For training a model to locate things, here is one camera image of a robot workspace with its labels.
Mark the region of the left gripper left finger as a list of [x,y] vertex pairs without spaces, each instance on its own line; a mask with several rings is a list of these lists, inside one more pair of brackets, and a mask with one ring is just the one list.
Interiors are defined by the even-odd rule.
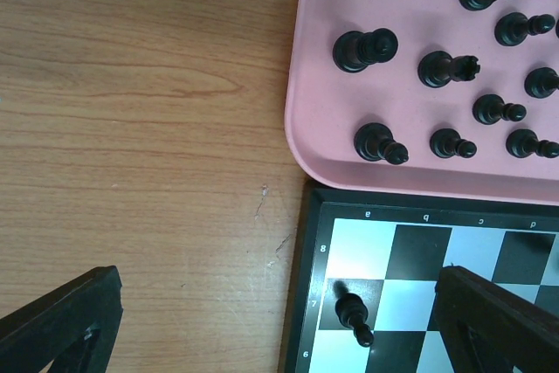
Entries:
[[1,319],[1,371],[105,372],[122,314],[117,267],[95,267]]

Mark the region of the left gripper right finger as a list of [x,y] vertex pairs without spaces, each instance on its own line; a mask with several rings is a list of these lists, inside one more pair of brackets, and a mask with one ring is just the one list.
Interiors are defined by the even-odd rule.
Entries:
[[434,318],[456,372],[557,372],[558,318],[463,266],[440,270]]

